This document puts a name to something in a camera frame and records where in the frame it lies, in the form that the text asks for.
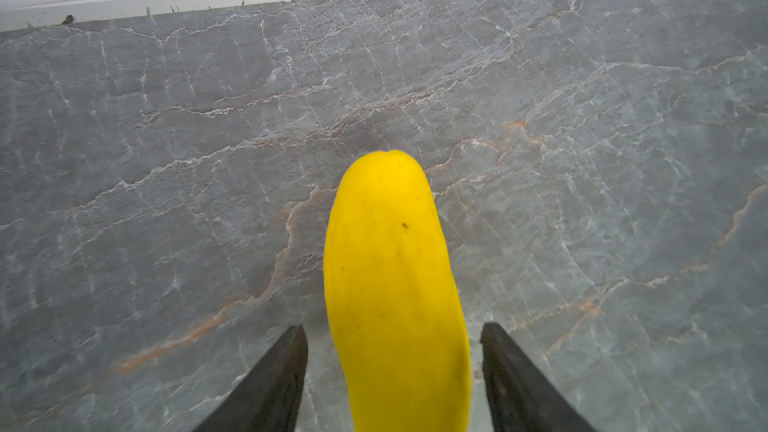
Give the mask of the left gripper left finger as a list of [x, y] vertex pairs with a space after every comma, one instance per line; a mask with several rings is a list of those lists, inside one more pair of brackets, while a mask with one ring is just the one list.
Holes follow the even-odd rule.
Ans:
[[296, 427], [308, 361], [301, 325], [290, 326], [197, 431], [284, 431]]

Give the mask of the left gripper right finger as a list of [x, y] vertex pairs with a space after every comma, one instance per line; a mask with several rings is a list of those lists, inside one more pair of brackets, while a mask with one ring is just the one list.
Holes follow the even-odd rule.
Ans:
[[595, 432], [500, 324], [483, 325], [481, 344], [486, 398], [496, 432]]

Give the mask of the yellow fruit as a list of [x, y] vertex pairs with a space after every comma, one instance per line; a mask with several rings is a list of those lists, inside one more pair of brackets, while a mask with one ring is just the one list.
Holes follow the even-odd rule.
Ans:
[[464, 431], [466, 321], [428, 179], [399, 150], [344, 173], [327, 226], [324, 295], [358, 431]]

